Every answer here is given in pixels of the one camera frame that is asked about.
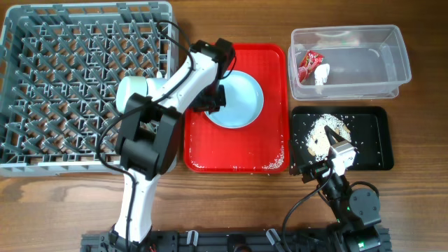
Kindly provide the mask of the leftover rice and food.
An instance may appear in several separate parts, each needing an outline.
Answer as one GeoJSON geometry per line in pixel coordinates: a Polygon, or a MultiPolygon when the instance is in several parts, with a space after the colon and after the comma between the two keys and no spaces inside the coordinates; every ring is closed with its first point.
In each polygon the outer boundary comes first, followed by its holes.
{"type": "Polygon", "coordinates": [[[329,126],[335,133],[347,141],[351,141],[351,132],[342,120],[330,114],[320,115],[311,124],[311,129],[305,138],[307,150],[315,162],[323,160],[330,149],[325,126],[329,126]]]}

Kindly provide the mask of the light blue plate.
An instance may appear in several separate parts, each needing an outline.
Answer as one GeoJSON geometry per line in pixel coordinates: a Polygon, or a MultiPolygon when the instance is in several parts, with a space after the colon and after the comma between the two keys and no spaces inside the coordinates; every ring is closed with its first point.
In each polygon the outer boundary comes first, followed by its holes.
{"type": "Polygon", "coordinates": [[[258,81],[243,71],[233,71],[220,82],[224,87],[226,105],[219,111],[205,115],[214,124],[238,129],[256,120],[264,105],[263,90],[258,81]]]}

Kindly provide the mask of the white tissue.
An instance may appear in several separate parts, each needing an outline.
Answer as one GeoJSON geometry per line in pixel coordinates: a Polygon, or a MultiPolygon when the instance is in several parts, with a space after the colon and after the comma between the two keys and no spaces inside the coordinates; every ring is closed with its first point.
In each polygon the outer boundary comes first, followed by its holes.
{"type": "Polygon", "coordinates": [[[328,81],[328,76],[330,73],[329,64],[320,64],[314,70],[314,84],[324,85],[328,81]]]}

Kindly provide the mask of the red strawberry cake wrapper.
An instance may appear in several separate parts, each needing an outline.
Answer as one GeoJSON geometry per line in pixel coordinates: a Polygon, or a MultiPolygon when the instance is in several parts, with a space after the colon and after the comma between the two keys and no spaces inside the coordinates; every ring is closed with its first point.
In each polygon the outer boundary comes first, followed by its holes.
{"type": "Polygon", "coordinates": [[[322,64],[324,58],[322,54],[308,50],[298,67],[299,82],[305,81],[322,64]]]}

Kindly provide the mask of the mint green bowl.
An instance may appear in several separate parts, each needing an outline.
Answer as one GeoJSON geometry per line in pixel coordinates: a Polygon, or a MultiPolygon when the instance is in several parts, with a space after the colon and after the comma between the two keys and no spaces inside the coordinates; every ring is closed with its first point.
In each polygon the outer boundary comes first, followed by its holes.
{"type": "Polygon", "coordinates": [[[148,84],[143,76],[126,76],[120,81],[115,98],[118,112],[125,112],[126,103],[134,93],[144,97],[148,94],[148,84]]]}

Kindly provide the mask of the light blue bowl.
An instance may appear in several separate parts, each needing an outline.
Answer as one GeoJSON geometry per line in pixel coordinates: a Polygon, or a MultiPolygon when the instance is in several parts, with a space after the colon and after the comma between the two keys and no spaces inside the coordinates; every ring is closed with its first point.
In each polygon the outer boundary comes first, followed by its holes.
{"type": "Polygon", "coordinates": [[[146,84],[147,84],[147,97],[151,97],[152,100],[156,100],[161,98],[161,96],[164,94],[163,86],[167,82],[167,79],[163,77],[160,71],[156,73],[156,77],[154,78],[147,78],[146,84]]]}

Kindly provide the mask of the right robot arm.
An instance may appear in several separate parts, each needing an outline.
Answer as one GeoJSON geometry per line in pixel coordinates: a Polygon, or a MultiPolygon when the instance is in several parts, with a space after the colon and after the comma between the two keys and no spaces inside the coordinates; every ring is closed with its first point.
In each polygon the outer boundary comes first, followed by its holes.
{"type": "Polygon", "coordinates": [[[385,251],[390,248],[382,239],[379,191],[371,183],[349,183],[345,171],[354,163],[357,149],[329,126],[324,127],[330,143],[327,157],[314,164],[293,166],[292,175],[302,182],[316,181],[316,189],[302,198],[283,220],[286,224],[301,204],[318,194],[331,208],[336,222],[323,229],[300,230],[293,238],[295,251],[385,251]]]}

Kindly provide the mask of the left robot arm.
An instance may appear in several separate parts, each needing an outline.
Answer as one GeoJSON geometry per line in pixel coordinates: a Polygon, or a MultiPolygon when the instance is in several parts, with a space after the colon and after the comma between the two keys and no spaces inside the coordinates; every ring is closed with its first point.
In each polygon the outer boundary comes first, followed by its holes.
{"type": "Polygon", "coordinates": [[[115,151],[125,172],[125,190],[109,241],[119,251],[139,251],[152,229],[151,211],[158,181],[176,166],[181,119],[187,109],[219,111],[226,105],[220,84],[235,58],[231,42],[198,41],[186,50],[181,68],[169,79],[126,77],[116,107],[122,113],[115,151]]]}

